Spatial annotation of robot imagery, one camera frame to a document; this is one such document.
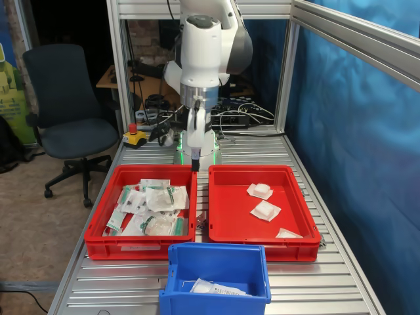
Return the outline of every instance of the chair wheel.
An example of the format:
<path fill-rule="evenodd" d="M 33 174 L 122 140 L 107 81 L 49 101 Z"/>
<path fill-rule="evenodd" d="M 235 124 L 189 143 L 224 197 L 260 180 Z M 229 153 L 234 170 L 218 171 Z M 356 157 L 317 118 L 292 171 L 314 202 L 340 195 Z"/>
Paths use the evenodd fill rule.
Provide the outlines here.
<path fill-rule="evenodd" d="M 83 205 L 85 206 L 85 208 L 92 207 L 92 201 L 90 199 L 85 199 L 83 200 Z"/>
<path fill-rule="evenodd" d="M 52 198 L 52 196 L 53 196 L 53 191 L 51 189 L 48 189 L 48 190 L 44 191 L 44 197 Z"/>

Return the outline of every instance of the red tray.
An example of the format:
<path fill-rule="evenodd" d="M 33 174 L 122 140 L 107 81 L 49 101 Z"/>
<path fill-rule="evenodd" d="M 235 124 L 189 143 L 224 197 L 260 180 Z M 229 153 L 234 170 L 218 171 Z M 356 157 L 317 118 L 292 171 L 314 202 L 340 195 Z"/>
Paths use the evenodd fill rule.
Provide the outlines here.
<path fill-rule="evenodd" d="M 274 190 L 267 202 L 282 208 L 271 222 L 250 213 L 262 199 L 247 189 L 258 183 Z M 280 228 L 303 238 L 276 238 Z M 209 168 L 209 239 L 264 245 L 268 261 L 315 261 L 321 235 L 290 167 L 216 165 Z"/>
<path fill-rule="evenodd" d="M 181 211 L 188 218 L 187 236 L 102 236 L 123 186 L 140 179 L 170 179 L 171 185 L 186 186 L 190 208 Z M 102 195 L 85 233 L 91 259 L 167 259 L 168 247 L 174 243 L 194 242 L 196 238 L 197 173 L 191 165 L 122 165 L 114 173 Z M 128 214 L 122 227 L 126 227 Z"/>

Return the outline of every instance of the brick wall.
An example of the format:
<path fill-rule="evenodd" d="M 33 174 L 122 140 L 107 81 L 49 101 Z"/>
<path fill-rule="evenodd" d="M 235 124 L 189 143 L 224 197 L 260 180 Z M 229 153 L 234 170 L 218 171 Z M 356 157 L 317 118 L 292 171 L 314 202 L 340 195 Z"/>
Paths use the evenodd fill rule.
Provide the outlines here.
<path fill-rule="evenodd" d="M 129 29 L 134 55 L 145 64 L 157 66 L 174 56 L 159 45 L 159 24 L 157 20 L 130 20 Z"/>

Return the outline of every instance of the wooden desk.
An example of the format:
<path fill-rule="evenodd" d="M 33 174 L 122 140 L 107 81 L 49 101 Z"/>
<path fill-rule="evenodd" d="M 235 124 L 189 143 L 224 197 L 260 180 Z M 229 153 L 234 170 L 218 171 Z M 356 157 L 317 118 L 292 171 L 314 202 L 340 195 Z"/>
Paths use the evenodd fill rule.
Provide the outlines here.
<path fill-rule="evenodd" d="M 127 71 L 131 74 L 131 67 L 127 67 Z M 115 66 L 112 65 L 106 70 L 105 74 L 100 78 L 96 87 L 105 88 L 105 89 L 116 89 L 118 90 L 118 84 L 112 83 L 111 78 L 115 77 L 115 74 L 112 75 L 111 72 L 115 73 Z M 159 94 L 159 85 L 160 79 L 155 77 L 148 77 L 146 75 L 141 75 L 144 78 L 144 81 L 141 81 L 143 97 L 146 100 L 152 94 Z M 129 82 L 130 91 L 134 92 L 134 84 L 136 83 L 136 95 L 141 97 L 140 89 L 137 82 Z M 165 100 L 168 100 L 169 103 L 174 104 L 177 108 L 180 106 L 179 94 L 170 87 L 165 81 L 162 85 L 162 95 L 165 96 Z"/>

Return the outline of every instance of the paper label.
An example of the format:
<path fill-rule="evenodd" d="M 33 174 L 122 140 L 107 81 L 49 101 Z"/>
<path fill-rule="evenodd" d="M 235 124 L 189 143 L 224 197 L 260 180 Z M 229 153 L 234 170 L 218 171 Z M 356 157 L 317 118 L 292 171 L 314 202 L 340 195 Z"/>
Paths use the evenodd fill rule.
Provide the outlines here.
<path fill-rule="evenodd" d="M 225 294 L 225 295 L 247 295 L 247 293 L 237 289 L 236 287 L 225 287 L 220 284 L 213 284 L 209 293 Z"/>
<path fill-rule="evenodd" d="M 160 246 L 121 246 L 122 251 L 159 251 Z"/>

